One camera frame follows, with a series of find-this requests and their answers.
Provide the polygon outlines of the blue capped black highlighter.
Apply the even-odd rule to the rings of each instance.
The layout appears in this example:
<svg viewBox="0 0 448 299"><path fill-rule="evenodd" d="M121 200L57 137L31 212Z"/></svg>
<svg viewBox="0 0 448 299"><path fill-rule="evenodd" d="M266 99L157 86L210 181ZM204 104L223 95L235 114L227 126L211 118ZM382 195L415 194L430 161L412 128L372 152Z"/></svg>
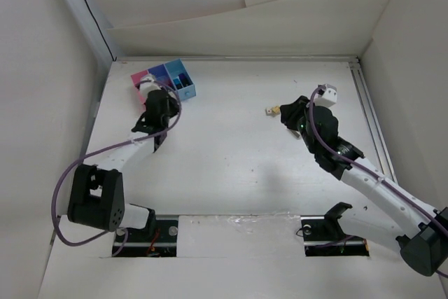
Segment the blue capped black highlighter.
<svg viewBox="0 0 448 299"><path fill-rule="evenodd" d="M181 82L180 82L180 80L178 78L174 79L174 85L176 86L177 90L180 90L180 89L183 88L183 86L182 86L182 84L181 84Z"/></svg>

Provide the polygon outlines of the purple capped black highlighter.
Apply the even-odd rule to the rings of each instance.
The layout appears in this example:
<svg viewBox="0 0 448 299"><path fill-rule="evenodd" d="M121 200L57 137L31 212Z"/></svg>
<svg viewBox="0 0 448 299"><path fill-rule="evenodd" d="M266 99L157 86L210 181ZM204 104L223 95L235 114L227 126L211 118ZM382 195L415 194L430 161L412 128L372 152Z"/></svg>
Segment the purple capped black highlighter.
<svg viewBox="0 0 448 299"><path fill-rule="evenodd" d="M184 88L191 85L189 78L184 73L179 74L179 80Z"/></svg>

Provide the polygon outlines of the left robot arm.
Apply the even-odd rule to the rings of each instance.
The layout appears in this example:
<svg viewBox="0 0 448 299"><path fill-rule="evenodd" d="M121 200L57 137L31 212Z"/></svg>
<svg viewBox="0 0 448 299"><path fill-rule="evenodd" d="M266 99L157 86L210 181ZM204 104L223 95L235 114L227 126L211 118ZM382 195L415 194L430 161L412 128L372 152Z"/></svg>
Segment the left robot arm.
<svg viewBox="0 0 448 299"><path fill-rule="evenodd" d="M126 203L124 176L158 150L181 107L176 95L165 89L150 91L144 106L146 110L132 128L135 138L97 164L76 168L67 211L72 223L107 232L128 228L143 241L154 236L155 211Z"/></svg>

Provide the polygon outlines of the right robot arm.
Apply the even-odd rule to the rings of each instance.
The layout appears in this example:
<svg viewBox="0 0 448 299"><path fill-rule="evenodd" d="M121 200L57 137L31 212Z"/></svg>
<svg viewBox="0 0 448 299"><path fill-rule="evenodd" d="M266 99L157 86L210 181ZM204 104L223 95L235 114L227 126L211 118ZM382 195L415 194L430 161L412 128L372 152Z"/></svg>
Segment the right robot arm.
<svg viewBox="0 0 448 299"><path fill-rule="evenodd" d="M281 123L300 133L316 164L379 207L387 220L367 209L338 202L324 215L327 236L366 238L396 252L413 271L425 277L447 262L447 209L437 209L382 174L353 144L339 136L339 121L327 106L301 96L280 106Z"/></svg>

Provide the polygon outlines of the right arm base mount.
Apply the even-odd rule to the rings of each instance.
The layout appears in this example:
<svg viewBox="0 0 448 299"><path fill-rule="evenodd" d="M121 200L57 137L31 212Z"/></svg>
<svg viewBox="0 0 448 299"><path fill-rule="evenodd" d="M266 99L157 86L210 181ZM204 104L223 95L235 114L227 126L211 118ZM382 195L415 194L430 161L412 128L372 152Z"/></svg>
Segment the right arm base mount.
<svg viewBox="0 0 448 299"><path fill-rule="evenodd" d="M352 206L339 202L324 215L300 217L301 226L295 236L303 239L306 257L369 257L367 242L358 236L347 235L338 220Z"/></svg>

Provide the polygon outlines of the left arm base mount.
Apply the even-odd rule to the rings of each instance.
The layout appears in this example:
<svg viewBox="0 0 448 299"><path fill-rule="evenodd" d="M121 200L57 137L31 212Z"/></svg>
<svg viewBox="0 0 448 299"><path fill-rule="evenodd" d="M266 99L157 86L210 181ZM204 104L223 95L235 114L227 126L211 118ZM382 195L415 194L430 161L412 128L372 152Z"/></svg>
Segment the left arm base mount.
<svg viewBox="0 0 448 299"><path fill-rule="evenodd" d="M128 238L122 246L125 234L114 237L111 253L126 258L173 258L176 257L179 233L179 216L155 216L150 232L128 229Z"/></svg>

